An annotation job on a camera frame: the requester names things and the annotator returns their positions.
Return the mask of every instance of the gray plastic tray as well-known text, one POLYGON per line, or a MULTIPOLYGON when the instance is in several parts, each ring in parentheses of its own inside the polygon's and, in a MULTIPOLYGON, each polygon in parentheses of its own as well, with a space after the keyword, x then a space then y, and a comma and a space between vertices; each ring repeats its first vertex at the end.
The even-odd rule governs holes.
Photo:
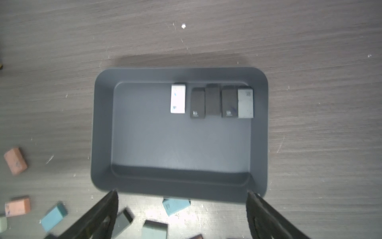
POLYGON ((101 190, 244 203, 264 195, 268 81, 256 68, 111 68, 94 87, 91 178, 101 190), (186 113, 171 114, 171 84, 186 113), (250 86, 254 118, 190 118, 194 87, 250 86))

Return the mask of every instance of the white debris speck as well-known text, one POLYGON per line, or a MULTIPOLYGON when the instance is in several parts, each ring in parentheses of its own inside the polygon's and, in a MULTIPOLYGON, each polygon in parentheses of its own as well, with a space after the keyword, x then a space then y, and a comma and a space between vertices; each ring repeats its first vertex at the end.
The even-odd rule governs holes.
POLYGON ((48 159, 48 161, 45 164, 48 164, 49 161, 51 161, 53 157, 54 157, 54 154, 48 159))
POLYGON ((276 153, 279 153, 281 146, 283 145, 284 139, 285 139, 285 136, 283 137, 283 140, 281 141, 280 147, 278 148, 278 151, 276 153))

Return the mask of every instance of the dark gray eraser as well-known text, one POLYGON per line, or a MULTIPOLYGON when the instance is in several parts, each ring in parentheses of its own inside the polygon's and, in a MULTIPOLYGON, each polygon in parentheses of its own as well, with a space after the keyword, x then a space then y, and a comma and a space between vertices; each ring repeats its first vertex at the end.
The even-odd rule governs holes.
POLYGON ((234 88, 222 90, 222 117, 238 117, 238 91, 234 88))
POLYGON ((190 117, 192 119, 204 119, 205 116, 204 88, 194 88, 191 91, 190 117))
POLYGON ((202 236, 202 234, 199 234, 199 235, 194 236, 193 238, 190 238, 190 239, 203 239, 203 236, 202 236))
POLYGON ((115 219, 112 238, 116 238, 133 222, 133 217, 124 209, 115 219))
POLYGON ((206 115, 221 115, 220 87, 207 85, 206 87, 206 115))

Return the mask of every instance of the eraser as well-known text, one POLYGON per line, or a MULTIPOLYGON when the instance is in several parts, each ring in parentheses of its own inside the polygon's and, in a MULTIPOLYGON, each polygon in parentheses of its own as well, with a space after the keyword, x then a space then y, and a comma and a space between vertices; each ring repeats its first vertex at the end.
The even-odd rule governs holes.
POLYGON ((18 175, 28 168, 19 148, 13 148, 6 152, 4 158, 13 175, 18 175))
POLYGON ((5 204, 5 216, 19 216, 31 211, 31 201, 28 197, 7 202, 5 204))
POLYGON ((0 232, 4 232, 8 228, 5 216, 0 216, 0 232))
POLYGON ((174 213, 177 213, 191 205, 189 200, 173 198, 164 199, 162 203, 168 216, 173 215, 174 213))
POLYGON ((171 85, 171 113, 184 114, 186 112, 186 85, 171 85))
POLYGON ((54 228, 68 214, 62 203, 57 204, 46 216, 41 219, 41 225, 46 232, 54 228))
POLYGON ((253 89, 238 89, 238 117, 253 118, 253 89))
POLYGON ((206 115, 221 115, 220 88, 217 85, 206 87, 206 115))
POLYGON ((146 220, 142 228, 142 239, 166 239, 168 225, 146 220))
POLYGON ((190 117, 204 119, 205 116, 204 88, 194 88, 191 92, 190 117))
POLYGON ((222 117, 238 117, 238 91, 234 88, 222 90, 222 117))
POLYGON ((203 239, 203 237, 202 237, 202 234, 199 234, 199 235, 194 236, 194 237, 192 237, 190 239, 203 239))
POLYGON ((117 215, 115 219, 114 229, 112 233, 112 238, 117 237, 121 232, 123 232, 130 224, 133 222, 133 217, 124 209, 117 215))

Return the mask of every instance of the white eraser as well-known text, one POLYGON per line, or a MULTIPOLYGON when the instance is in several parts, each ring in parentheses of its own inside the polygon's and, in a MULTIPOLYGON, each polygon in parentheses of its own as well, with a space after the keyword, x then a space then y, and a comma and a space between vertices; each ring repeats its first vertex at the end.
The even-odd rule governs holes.
POLYGON ((171 113, 184 114, 186 112, 186 85, 171 86, 171 113))
POLYGON ((253 118, 253 89, 238 89, 238 118, 253 118))

